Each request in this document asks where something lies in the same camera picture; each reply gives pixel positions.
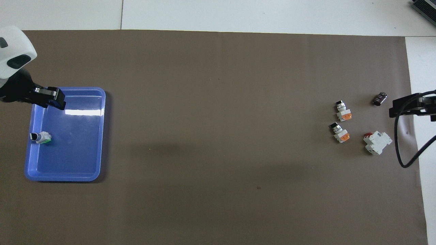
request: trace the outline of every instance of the brown mat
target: brown mat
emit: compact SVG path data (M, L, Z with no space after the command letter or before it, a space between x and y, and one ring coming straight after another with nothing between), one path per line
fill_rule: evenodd
M363 142L393 138L388 108L410 94L403 37L26 34L36 83L106 90L103 173L27 180L31 106L0 104L1 245L427 243L418 164ZM343 144L328 127L340 99L353 113Z

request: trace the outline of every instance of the white tile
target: white tile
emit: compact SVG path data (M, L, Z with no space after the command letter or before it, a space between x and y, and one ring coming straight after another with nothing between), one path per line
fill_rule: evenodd
M436 37L406 37L412 93L436 89ZM429 116L414 116L416 141L422 147L436 135L436 122ZM436 244L436 143L419 157L422 197L430 245Z
M436 36L407 0L124 0L122 29Z
M123 0L0 0L0 27L22 30L120 29Z

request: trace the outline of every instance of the black ribbed object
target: black ribbed object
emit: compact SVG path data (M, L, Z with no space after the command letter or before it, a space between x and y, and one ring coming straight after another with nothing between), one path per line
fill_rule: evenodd
M436 0L415 0L412 8L436 25Z

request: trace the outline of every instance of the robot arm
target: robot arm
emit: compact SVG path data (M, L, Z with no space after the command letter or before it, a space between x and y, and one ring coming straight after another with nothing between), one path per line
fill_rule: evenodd
M59 88L43 87L32 81L23 68L37 54L30 40L17 27L0 28L0 101L26 102L47 108L65 109L65 95Z

